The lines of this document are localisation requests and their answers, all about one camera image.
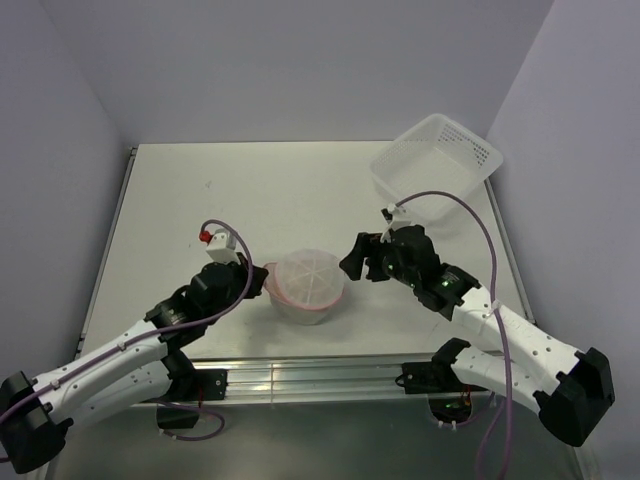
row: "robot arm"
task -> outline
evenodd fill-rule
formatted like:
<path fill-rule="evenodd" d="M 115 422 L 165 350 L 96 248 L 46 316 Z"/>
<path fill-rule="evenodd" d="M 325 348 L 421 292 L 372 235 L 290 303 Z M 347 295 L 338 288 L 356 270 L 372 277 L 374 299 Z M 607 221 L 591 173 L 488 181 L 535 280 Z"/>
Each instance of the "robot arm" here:
<path fill-rule="evenodd" d="M 442 263 L 421 225 L 410 225 L 402 209 L 383 210 L 384 233 L 360 233 L 340 267 L 359 280 L 364 265 L 373 282 L 391 278 L 407 285 L 418 301 L 447 320 L 459 323 L 502 350 L 497 308 L 507 333 L 514 400 L 538 413 L 545 427 L 563 442 L 580 446 L 615 399 L 609 361 L 595 348 L 586 353 L 556 340 L 518 314 L 492 305 L 487 288 L 464 270 Z M 468 342 L 452 339 L 430 365 L 403 369 L 405 391 L 437 382 L 506 390 L 504 361 L 483 354 Z"/>
<path fill-rule="evenodd" d="M 260 295 L 268 275 L 235 253 L 229 231 L 203 230 L 200 238 L 213 261 L 128 331 L 61 368 L 33 379 L 18 372 L 2 383 L 0 441 L 16 473 L 52 460 L 72 427 L 145 400 L 180 399 L 197 390 L 193 365 L 180 349 L 240 298 Z"/>

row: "white table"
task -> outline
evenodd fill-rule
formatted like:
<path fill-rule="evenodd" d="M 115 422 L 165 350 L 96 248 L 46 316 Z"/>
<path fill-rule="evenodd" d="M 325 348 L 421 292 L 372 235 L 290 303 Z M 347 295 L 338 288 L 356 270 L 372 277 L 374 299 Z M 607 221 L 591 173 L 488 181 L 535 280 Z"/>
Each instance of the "white table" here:
<path fill-rule="evenodd" d="M 385 202 L 369 159 L 386 142 L 142 145 L 85 325 L 88 352 L 126 330 L 209 261 L 200 224 L 234 226 L 262 265 L 300 248 L 344 256 L 360 231 L 381 231 Z M 498 297 L 523 314 L 505 244 L 484 186 L 469 198 L 498 254 Z M 462 208 L 428 234 L 443 261 L 488 283 L 487 245 Z M 349 282 L 335 314 L 316 326 L 279 318 L 267 294 L 243 302 L 184 350 L 192 359 L 329 357 L 435 352 L 452 336 L 481 339 L 422 307 L 397 282 Z"/>

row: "round plastic lid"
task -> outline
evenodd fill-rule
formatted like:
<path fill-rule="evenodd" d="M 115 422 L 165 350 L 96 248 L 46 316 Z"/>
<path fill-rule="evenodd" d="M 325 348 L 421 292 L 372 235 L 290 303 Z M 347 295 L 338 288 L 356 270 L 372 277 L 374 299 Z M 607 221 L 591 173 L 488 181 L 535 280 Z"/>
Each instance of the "round plastic lid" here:
<path fill-rule="evenodd" d="M 305 310 L 332 306 L 344 290 L 338 258 L 322 250 L 299 250 L 276 264 L 275 281 L 284 299 Z"/>

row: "plastic container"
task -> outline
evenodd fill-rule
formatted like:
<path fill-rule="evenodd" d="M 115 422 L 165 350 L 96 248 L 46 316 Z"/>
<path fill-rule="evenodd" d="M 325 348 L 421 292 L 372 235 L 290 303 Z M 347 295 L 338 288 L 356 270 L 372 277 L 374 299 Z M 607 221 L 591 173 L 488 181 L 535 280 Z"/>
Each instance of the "plastic container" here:
<path fill-rule="evenodd" d="M 317 324 L 342 298 L 345 279 L 338 262 L 321 250 L 300 250 L 265 265 L 271 304 L 297 323 Z"/>
<path fill-rule="evenodd" d="M 372 161 L 376 190 L 398 202 L 425 190 L 442 190 L 465 198 L 500 165 L 502 154 L 445 115 L 418 123 L 385 147 Z M 444 216 L 456 204 L 444 197 L 424 197 L 406 205 L 426 222 Z"/>

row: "wall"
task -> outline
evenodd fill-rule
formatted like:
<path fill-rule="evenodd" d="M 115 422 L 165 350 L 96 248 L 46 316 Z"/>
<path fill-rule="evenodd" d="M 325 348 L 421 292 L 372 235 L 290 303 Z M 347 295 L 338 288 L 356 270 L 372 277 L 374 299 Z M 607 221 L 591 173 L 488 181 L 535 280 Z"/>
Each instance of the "wall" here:
<path fill-rule="evenodd" d="M 556 0 L 489 140 L 534 313 L 604 351 L 617 402 L 594 432 L 604 478 L 640 477 L 640 2 Z"/>
<path fill-rule="evenodd" d="M 552 0 L 42 0 L 132 143 L 484 135 Z"/>
<path fill-rule="evenodd" d="M 0 152 L 5 378 L 73 358 L 126 161 L 36 0 L 0 3 Z"/>

